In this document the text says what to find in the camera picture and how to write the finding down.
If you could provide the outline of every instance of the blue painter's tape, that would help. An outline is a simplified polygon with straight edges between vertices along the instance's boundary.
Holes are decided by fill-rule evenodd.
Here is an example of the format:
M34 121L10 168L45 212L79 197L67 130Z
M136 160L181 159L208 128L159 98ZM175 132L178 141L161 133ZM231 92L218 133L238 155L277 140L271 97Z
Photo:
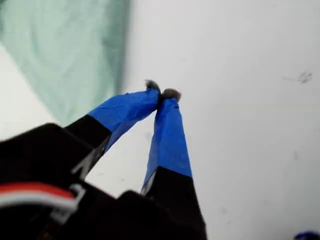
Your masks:
M165 99L156 113L143 185L159 166L192 178L182 116L175 98Z
M114 96L91 112L112 134L105 148L107 151L136 122L143 120L157 109L159 92L153 88L146 91Z

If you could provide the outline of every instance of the white wall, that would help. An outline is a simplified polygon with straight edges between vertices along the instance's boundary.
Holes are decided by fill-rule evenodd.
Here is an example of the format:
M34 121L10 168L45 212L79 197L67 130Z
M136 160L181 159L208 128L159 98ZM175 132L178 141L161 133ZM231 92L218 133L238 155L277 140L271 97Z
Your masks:
M139 91L144 79L153 79L182 92L209 238L289 240L299 231L320 231L320 2L131 3L123 91ZM305 71L312 80L300 84ZM8 91L14 95L17 87ZM1 111L12 116L1 122L2 131L21 129L20 104L16 113L7 101L21 101L19 95L0 95ZM40 112L32 116L37 124L50 119ZM88 181L114 196L139 191L153 118L123 136Z

